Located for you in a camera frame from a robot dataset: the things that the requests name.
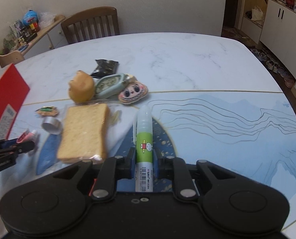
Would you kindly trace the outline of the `light wooden sideboard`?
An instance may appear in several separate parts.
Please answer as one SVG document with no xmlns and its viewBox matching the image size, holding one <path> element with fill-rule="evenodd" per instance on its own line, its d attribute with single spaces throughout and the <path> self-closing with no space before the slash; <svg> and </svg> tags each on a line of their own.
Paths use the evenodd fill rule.
<svg viewBox="0 0 296 239">
<path fill-rule="evenodd" d="M 37 37 L 29 42 L 28 47 L 24 51 L 15 50 L 7 55 L 0 55 L 1 67 L 5 67 L 11 63 L 17 64 L 41 53 L 68 45 L 68 41 L 61 27 L 61 22 L 64 20 L 64 15 L 56 15 L 55 21 L 44 29 L 41 29 L 37 33 Z"/>
</svg>

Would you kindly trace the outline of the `black snack packet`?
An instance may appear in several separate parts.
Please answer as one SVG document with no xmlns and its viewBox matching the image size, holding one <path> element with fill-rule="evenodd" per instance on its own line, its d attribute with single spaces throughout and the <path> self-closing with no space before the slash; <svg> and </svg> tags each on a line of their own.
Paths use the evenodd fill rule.
<svg viewBox="0 0 296 239">
<path fill-rule="evenodd" d="M 95 79 L 100 79 L 108 75 L 116 74 L 119 62 L 106 59 L 96 59 L 97 66 L 90 74 Z"/>
</svg>

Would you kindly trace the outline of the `small decorated badge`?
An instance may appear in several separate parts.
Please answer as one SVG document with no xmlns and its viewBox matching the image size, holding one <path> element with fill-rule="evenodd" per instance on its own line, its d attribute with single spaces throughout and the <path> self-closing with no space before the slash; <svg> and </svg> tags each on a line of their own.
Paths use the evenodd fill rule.
<svg viewBox="0 0 296 239">
<path fill-rule="evenodd" d="M 55 106 L 43 106 L 35 112 L 42 117 L 56 117 L 59 115 L 59 110 Z"/>
</svg>

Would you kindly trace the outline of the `white wardrobe cabinet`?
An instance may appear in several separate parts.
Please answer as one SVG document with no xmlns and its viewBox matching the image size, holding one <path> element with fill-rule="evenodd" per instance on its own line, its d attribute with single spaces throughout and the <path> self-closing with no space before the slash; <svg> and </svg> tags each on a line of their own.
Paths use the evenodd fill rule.
<svg viewBox="0 0 296 239">
<path fill-rule="evenodd" d="M 296 13 L 268 0 L 263 25 L 243 16 L 241 31 L 255 43 L 267 47 L 294 77 L 296 89 Z"/>
</svg>

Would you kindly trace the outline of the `green oval pouch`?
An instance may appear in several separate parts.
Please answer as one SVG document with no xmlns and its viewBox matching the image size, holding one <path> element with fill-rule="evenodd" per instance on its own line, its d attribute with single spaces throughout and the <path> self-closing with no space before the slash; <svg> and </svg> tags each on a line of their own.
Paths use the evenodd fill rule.
<svg viewBox="0 0 296 239">
<path fill-rule="evenodd" d="M 95 98 L 106 99 L 121 92 L 126 86 L 126 75 L 123 73 L 102 77 L 96 82 Z"/>
</svg>

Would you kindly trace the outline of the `green white glue stick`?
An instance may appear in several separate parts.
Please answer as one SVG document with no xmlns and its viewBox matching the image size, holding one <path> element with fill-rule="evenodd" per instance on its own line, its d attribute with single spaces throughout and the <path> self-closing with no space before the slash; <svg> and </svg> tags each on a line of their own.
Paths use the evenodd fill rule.
<svg viewBox="0 0 296 239">
<path fill-rule="evenodd" d="M 153 125 L 151 110 L 142 106 L 133 124 L 136 149 L 135 191 L 153 192 Z"/>
</svg>

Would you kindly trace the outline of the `yellow plush toy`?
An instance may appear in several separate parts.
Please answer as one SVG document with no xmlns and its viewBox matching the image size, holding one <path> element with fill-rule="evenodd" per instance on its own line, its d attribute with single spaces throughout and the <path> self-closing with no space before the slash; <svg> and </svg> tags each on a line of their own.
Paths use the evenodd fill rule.
<svg viewBox="0 0 296 239">
<path fill-rule="evenodd" d="M 68 93 L 75 103 L 89 101 L 95 95 L 95 82 L 89 74 L 78 70 L 74 78 L 69 81 Z"/>
</svg>

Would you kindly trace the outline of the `silver tape roll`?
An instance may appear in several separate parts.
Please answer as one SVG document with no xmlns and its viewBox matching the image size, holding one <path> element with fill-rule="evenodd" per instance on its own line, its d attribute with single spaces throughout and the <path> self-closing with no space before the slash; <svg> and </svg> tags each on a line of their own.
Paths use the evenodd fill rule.
<svg viewBox="0 0 296 239">
<path fill-rule="evenodd" d="M 55 117 L 45 117 L 43 119 L 41 127 L 48 133 L 54 135 L 59 135 L 63 131 L 62 122 Z"/>
</svg>

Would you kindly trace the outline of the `toast bread slice toy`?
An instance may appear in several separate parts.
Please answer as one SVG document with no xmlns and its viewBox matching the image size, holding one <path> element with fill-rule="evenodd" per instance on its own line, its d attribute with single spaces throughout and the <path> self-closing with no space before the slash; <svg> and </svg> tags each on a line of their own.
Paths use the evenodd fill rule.
<svg viewBox="0 0 296 239">
<path fill-rule="evenodd" d="M 65 163 L 106 158 L 105 136 L 110 109 L 106 103 L 72 106 L 67 109 L 57 159 Z"/>
</svg>

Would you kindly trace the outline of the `dark wooden chair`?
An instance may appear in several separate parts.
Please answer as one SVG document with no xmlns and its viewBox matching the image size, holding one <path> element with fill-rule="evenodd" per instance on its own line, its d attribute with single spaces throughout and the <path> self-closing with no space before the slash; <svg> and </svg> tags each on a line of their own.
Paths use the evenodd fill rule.
<svg viewBox="0 0 296 239">
<path fill-rule="evenodd" d="M 61 27 L 69 44 L 121 34 L 114 7 L 83 10 L 66 18 Z"/>
</svg>

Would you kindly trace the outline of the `blue globe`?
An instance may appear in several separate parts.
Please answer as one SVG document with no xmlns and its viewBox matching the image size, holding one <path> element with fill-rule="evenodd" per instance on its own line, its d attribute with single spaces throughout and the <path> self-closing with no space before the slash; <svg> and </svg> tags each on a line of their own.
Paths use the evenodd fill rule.
<svg viewBox="0 0 296 239">
<path fill-rule="evenodd" d="M 22 19 L 22 22 L 25 26 L 29 26 L 30 22 L 39 22 L 39 18 L 38 18 L 38 14 L 37 12 L 33 11 L 33 10 L 29 10 L 27 11 Z"/>
</svg>

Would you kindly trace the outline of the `red cardboard box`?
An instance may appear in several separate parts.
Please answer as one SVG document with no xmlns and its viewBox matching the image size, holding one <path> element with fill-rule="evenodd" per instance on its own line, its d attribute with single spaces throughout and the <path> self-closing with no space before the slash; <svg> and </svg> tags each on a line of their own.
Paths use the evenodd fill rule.
<svg viewBox="0 0 296 239">
<path fill-rule="evenodd" d="M 9 137 L 29 86 L 14 64 L 0 70 L 0 139 Z"/>
</svg>

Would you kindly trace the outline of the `doll face plush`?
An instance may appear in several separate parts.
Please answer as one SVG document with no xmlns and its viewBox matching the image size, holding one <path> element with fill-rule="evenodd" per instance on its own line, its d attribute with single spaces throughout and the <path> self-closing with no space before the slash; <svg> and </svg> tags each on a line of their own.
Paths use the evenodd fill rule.
<svg viewBox="0 0 296 239">
<path fill-rule="evenodd" d="M 125 105 L 135 103 L 148 94 L 148 88 L 139 82 L 134 75 L 125 75 L 126 87 L 119 93 L 118 100 Z"/>
</svg>

